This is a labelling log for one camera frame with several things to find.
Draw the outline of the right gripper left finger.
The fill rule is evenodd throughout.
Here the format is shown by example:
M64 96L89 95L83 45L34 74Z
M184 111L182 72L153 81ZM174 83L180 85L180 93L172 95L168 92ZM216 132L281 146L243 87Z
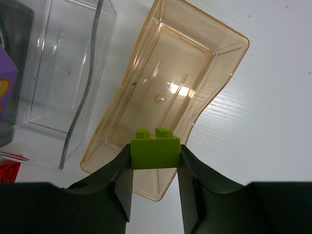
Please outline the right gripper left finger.
M130 220L130 145L68 188L47 182L0 186L3 234L123 234Z

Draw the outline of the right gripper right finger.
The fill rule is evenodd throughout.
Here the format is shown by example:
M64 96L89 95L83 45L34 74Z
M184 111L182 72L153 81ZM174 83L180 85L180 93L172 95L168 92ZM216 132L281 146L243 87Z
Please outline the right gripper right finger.
M310 182L241 185L200 161L185 145L177 170L187 234L309 234Z

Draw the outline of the lime green lego brick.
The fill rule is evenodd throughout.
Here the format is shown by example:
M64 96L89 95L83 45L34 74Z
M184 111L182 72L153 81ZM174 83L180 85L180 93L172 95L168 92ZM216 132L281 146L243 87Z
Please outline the lime green lego brick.
M168 169L180 166L181 142L173 130L139 129L131 140L131 167L133 170Z

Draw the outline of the purple lego brick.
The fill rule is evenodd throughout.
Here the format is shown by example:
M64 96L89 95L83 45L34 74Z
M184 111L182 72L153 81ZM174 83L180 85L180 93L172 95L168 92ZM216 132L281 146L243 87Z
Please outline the purple lego brick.
M4 117L9 105L13 88L18 76L18 69L5 49L0 47L0 118Z

